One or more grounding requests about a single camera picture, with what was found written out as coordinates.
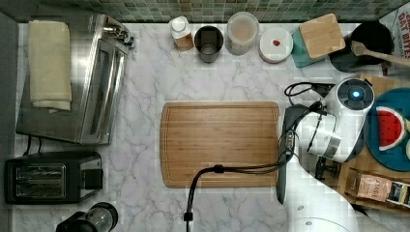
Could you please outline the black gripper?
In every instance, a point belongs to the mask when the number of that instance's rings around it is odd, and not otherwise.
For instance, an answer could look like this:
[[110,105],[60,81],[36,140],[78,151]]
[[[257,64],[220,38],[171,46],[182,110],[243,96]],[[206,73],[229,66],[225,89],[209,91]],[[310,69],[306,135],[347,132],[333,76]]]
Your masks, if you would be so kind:
[[329,172],[332,178],[336,178],[339,174],[340,164],[332,161],[330,165],[327,164],[325,158],[319,158],[315,166],[315,178],[317,180],[324,180],[324,173]]

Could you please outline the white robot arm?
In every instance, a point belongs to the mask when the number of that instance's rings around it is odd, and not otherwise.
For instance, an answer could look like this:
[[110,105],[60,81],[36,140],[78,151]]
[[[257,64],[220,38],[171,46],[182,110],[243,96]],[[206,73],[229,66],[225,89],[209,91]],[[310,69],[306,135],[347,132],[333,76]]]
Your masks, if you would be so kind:
[[348,77],[332,86],[319,103],[285,109],[277,198],[286,211],[288,232],[359,232],[351,204],[304,170],[299,153],[339,163],[354,158],[363,149],[363,127],[373,103],[371,84]]

